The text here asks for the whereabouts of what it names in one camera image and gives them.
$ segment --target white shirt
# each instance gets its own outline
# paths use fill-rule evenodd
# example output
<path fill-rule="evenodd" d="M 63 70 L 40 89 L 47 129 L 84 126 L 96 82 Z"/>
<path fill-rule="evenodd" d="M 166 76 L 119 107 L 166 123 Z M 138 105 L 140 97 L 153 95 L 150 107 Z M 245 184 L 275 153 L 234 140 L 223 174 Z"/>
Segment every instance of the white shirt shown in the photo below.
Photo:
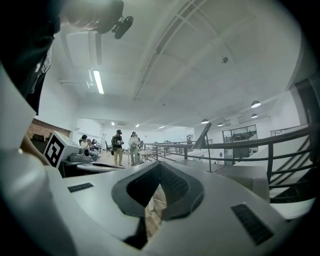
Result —
<path fill-rule="evenodd" d="M 129 146 L 131 147 L 137 147 L 139 145 L 139 140 L 137 137 L 131 137 L 128 141 Z"/>
<path fill-rule="evenodd" d="M 80 146 L 86 149 L 88 148 L 89 145 L 88 145 L 88 142 L 82 140 L 80 143 Z"/>

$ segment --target pants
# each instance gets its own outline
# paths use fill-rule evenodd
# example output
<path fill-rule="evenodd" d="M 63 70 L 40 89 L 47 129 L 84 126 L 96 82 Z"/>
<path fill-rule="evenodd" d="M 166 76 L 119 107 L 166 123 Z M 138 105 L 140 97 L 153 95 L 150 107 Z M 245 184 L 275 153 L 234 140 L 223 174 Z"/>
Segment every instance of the pants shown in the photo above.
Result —
<path fill-rule="evenodd" d="M 93 161 L 96 161 L 97 158 L 98 158 L 98 153 L 97 153 L 97 152 L 90 151 L 90 152 L 89 152 L 89 155 L 92 157 L 92 160 L 93 160 Z"/>
<path fill-rule="evenodd" d="M 130 153 L 131 153 L 131 163 L 133 165 L 138 165 L 139 160 L 138 160 L 138 149 L 136 146 L 131 146 L 130 147 Z"/>
<path fill-rule="evenodd" d="M 114 164 L 117 165 L 121 165 L 122 162 L 122 148 L 118 148 L 117 150 L 113 150 L 113 154 L 114 154 Z"/>

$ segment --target glass wall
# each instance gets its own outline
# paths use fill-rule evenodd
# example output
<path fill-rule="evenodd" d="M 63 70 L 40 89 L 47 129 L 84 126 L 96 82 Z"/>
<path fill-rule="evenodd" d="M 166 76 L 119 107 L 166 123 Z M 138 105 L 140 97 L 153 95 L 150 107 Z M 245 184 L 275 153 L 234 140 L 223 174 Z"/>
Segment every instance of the glass wall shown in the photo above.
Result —
<path fill-rule="evenodd" d="M 222 134 L 223 134 L 224 143 L 250 141 L 250 140 L 258 139 L 256 125 L 241 127 L 237 129 L 224 130 Z M 250 148 L 237 148 L 232 150 L 229 149 L 229 150 L 225 150 L 224 153 L 225 153 L 225 158 L 248 158 L 257 152 L 258 152 L 258 147 L 250 147 Z"/>

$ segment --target floor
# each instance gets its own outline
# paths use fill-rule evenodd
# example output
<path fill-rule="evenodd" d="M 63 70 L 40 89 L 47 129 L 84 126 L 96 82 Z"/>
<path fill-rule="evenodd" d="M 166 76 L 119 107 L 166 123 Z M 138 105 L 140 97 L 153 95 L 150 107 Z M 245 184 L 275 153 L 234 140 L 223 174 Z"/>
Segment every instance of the floor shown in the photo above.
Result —
<path fill-rule="evenodd" d="M 108 163 L 114 164 L 114 156 L 111 155 L 111 152 L 102 152 L 101 157 L 98 158 L 98 162 L 100 163 Z M 131 166 L 131 157 L 129 156 L 128 162 L 128 155 L 122 155 L 122 165 L 124 167 Z M 147 237 L 150 239 L 160 228 L 161 226 L 161 211 L 166 208 L 166 196 L 161 188 L 161 185 L 156 189 L 153 195 L 153 208 L 154 210 L 149 210 L 147 206 L 145 208 L 145 226 L 147 231 Z"/>

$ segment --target fluorescent light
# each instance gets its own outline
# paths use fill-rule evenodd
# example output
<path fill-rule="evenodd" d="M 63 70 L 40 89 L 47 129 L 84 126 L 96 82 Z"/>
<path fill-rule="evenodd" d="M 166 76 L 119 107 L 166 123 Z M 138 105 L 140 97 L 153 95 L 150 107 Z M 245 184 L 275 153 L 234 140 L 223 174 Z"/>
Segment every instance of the fluorescent light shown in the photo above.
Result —
<path fill-rule="evenodd" d="M 207 124 L 207 123 L 209 123 L 208 119 L 203 119 L 202 122 L 201 122 L 201 124 Z"/>
<path fill-rule="evenodd" d="M 105 94 L 104 93 L 104 89 L 102 88 L 102 83 L 101 83 L 99 71 L 94 70 L 93 71 L 93 75 L 94 75 L 95 83 L 96 83 L 96 86 L 98 87 L 99 93 L 100 94 Z"/>
<path fill-rule="evenodd" d="M 261 103 L 258 101 L 258 100 L 254 100 L 252 103 L 251 103 L 251 108 L 256 108 L 256 107 L 259 107 L 261 105 Z"/>

